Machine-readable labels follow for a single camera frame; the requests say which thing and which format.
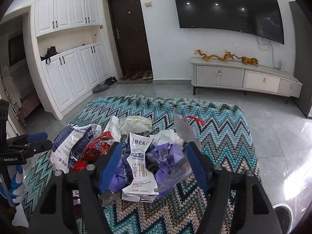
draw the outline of zigzag pattern rug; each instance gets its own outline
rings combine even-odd
[[[126,117],[141,115],[152,119],[152,132],[174,128],[172,110],[176,107],[186,116],[196,116],[205,125],[194,120],[189,124],[203,144],[202,153],[216,164],[232,172],[252,170],[260,179],[259,164],[246,120],[237,105],[211,103],[200,100],[148,98],[143,96],[105,97],[89,103],[71,124],[90,123],[106,126],[112,115]],[[48,152],[42,154],[26,177],[26,197],[23,202],[29,219],[41,192],[47,185],[52,167]],[[233,196],[228,201],[222,233],[228,233],[233,214]],[[179,183],[166,197],[152,204],[120,200],[104,209],[114,234],[122,233],[195,233],[204,214],[207,198],[191,175]],[[77,221],[80,233],[86,233],[83,219]]]

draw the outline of television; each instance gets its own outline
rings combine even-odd
[[[175,0],[180,28],[217,28],[284,44],[277,0]]]
[[[26,58],[23,34],[17,35],[9,40],[9,62],[10,67]]]

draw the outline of gloved hand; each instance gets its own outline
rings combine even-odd
[[[11,178],[11,189],[8,191],[10,196],[10,202],[13,205],[18,205],[25,198],[25,185],[23,183],[23,167],[21,165],[8,166],[7,170]],[[4,180],[3,183],[0,182],[0,194],[7,199],[3,191],[2,186],[5,186]]]

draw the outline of screw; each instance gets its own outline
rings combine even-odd
[[[87,165],[87,170],[88,171],[93,171],[96,168],[96,166],[94,164],[88,164]]]
[[[62,175],[62,173],[63,173],[62,170],[57,170],[57,171],[55,171],[54,175],[58,177],[58,176]]]
[[[222,170],[222,166],[221,166],[220,164],[215,164],[215,165],[213,166],[213,168],[214,168],[216,171]]]
[[[254,176],[255,174],[254,174],[252,171],[248,170],[248,171],[246,171],[246,175],[247,175],[248,177],[252,177],[252,176]]]

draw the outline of gray slipper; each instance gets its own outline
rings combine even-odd
[[[109,86],[107,84],[104,84],[104,83],[100,83],[98,84],[97,86],[95,86],[93,89],[92,89],[92,92],[93,94],[95,93],[98,93],[98,92],[101,92],[101,91],[105,91],[109,88]]]

